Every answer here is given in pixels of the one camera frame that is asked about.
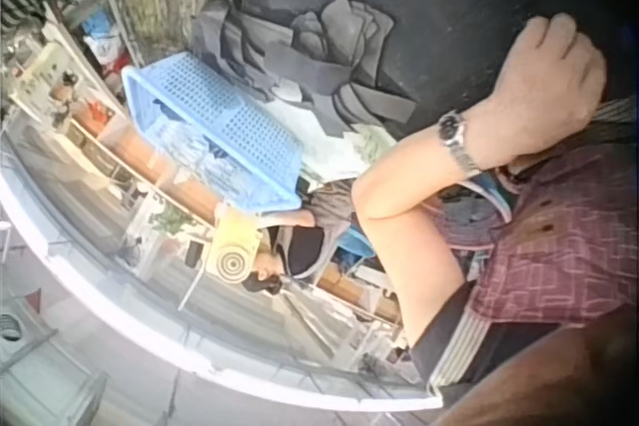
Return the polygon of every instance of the watch face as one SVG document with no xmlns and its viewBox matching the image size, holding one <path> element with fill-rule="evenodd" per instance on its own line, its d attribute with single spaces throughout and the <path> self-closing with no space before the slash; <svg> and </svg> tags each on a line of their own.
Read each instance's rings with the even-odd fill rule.
<svg viewBox="0 0 639 426">
<path fill-rule="evenodd" d="M 445 142 L 455 138 L 457 130 L 459 129 L 459 120 L 456 117 L 450 115 L 442 119 L 439 124 L 439 136 Z"/>
</svg>

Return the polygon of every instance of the hand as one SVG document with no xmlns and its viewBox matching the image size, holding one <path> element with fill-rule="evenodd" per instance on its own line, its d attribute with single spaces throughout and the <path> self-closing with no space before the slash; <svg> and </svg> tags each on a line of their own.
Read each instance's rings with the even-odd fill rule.
<svg viewBox="0 0 639 426">
<path fill-rule="evenodd" d="M 468 111 L 470 153 L 476 147 L 478 164 L 491 168 L 552 147 L 588 125 L 605 82 L 603 55 L 571 17 L 531 19 L 492 95 Z"/>
</svg>

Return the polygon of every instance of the dark hair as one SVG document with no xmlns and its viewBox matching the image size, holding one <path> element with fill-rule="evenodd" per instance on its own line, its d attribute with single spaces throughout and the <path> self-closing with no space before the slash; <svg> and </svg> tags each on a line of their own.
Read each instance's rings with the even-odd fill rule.
<svg viewBox="0 0 639 426">
<path fill-rule="evenodd" d="M 272 274 L 267 279 L 260 280 L 258 278 L 258 273 L 256 271 L 252 271 L 247 279 L 242 282 L 242 286 L 246 291 L 251 293 L 257 293 L 265 290 L 271 295 L 275 296 L 282 289 L 282 280 L 276 274 Z"/>
</svg>

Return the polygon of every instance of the finger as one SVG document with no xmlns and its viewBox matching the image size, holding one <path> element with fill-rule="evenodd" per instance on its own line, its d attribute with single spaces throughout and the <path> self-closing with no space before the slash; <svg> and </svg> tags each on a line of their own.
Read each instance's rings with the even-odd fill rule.
<svg viewBox="0 0 639 426">
<path fill-rule="evenodd" d="M 586 69 L 594 54 L 595 47 L 592 45 L 590 39 L 579 32 L 564 59 L 573 71 L 573 78 L 576 79 L 579 84 L 583 82 Z"/>
<path fill-rule="evenodd" d="M 550 20 L 548 32 L 539 47 L 552 57 L 562 59 L 577 34 L 577 24 L 567 14 L 557 14 Z"/>
<path fill-rule="evenodd" d="M 548 30 L 548 19 L 533 17 L 528 21 L 524 29 L 519 33 L 510 49 L 511 54 L 521 50 L 536 49 L 543 42 Z"/>
<path fill-rule="evenodd" d="M 581 88 L 586 95 L 596 99 L 597 103 L 603 95 L 603 88 L 606 85 L 606 59 L 603 54 L 595 49 L 588 66 Z"/>
</svg>

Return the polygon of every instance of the fabric pile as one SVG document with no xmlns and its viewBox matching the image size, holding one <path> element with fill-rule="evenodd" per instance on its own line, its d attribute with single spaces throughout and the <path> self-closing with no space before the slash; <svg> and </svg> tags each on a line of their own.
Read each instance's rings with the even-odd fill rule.
<svg viewBox="0 0 639 426">
<path fill-rule="evenodd" d="M 390 17 L 360 2 L 334 0 L 284 27 L 208 0 L 194 19 L 192 51 L 261 102 L 278 98 L 311 110 L 341 138 L 356 124 L 406 123 L 415 102 L 376 89 Z"/>
</svg>

